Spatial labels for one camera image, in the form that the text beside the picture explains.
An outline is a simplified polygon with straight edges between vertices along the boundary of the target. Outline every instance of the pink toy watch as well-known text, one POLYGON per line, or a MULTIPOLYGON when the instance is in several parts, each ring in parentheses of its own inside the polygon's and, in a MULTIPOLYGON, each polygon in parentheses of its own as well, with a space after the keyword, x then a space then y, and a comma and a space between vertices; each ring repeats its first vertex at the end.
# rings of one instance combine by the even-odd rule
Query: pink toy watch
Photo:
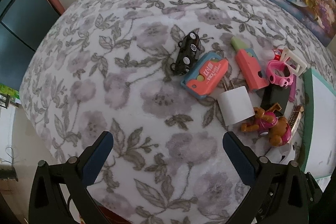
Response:
POLYGON ((293 73, 289 69, 289 65, 278 60, 271 60, 267 64, 266 75, 271 84, 279 86, 288 86, 293 83, 293 73), (283 72, 284 76, 276 75, 274 70, 283 72))

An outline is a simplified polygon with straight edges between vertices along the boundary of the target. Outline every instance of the floral bedsheet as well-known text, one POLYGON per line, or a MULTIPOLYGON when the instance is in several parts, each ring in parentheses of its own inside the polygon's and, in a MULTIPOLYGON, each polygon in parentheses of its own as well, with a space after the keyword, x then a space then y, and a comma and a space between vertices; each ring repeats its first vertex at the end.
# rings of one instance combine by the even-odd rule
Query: floral bedsheet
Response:
MULTIPOLYGON (((26 114, 59 162, 109 130, 114 147, 88 190, 133 223, 225 223, 247 193, 222 148, 216 100, 197 101, 173 76, 177 43, 198 33, 202 53, 229 60, 226 86, 246 85, 233 35, 254 51, 286 46, 335 88, 335 58, 268 0, 77 0, 36 51, 20 89, 26 114)), ((295 104, 304 104, 298 79, 295 104)), ((257 155, 256 133, 234 132, 257 155)), ((303 119, 295 146, 299 150, 303 119)))

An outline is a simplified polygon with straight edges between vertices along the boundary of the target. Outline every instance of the toy car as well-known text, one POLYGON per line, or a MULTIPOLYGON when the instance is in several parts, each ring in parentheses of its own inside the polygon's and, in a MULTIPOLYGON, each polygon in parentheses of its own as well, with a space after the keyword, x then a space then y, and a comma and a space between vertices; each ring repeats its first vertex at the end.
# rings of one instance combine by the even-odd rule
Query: toy car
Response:
POLYGON ((224 74, 229 62, 214 52, 208 52, 196 66, 182 79, 181 85, 197 99, 210 95, 224 74))
POLYGON ((190 32, 182 41, 178 43, 180 50, 176 59, 176 63, 170 65, 170 70, 175 75, 184 75, 198 61, 201 54, 201 41, 199 36, 190 32))

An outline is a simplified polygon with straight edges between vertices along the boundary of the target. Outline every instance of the tiled floor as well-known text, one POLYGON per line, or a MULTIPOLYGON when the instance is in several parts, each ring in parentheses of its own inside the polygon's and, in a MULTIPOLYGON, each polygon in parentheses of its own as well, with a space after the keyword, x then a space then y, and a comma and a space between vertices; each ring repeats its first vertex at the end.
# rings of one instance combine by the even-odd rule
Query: tiled floor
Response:
MULTIPOLYGON (((11 181, 12 198, 17 208, 28 219, 28 208, 31 186, 39 160, 45 160, 48 164, 56 164, 56 160, 49 150, 44 146, 42 140, 37 136, 30 121, 22 108, 17 108, 14 118, 12 147, 14 150, 14 168, 17 173, 18 182, 11 181)), ((62 191, 65 199, 69 193, 64 185, 62 191)), ((74 219, 79 222, 79 215, 76 207, 71 202, 70 211, 74 219)))

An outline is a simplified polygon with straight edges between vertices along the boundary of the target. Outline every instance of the teddy bear figurine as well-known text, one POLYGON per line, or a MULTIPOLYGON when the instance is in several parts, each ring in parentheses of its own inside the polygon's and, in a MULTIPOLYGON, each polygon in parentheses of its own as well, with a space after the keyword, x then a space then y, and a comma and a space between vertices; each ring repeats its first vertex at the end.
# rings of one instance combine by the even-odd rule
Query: teddy bear figurine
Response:
POLYGON ((292 130, 284 116, 275 116, 274 111, 281 110, 278 103, 275 103, 266 111, 261 107, 254 107, 253 109, 255 120, 253 123, 243 123, 241 125, 242 132, 258 131, 261 136, 268 135, 272 146, 282 146, 288 143, 292 130))

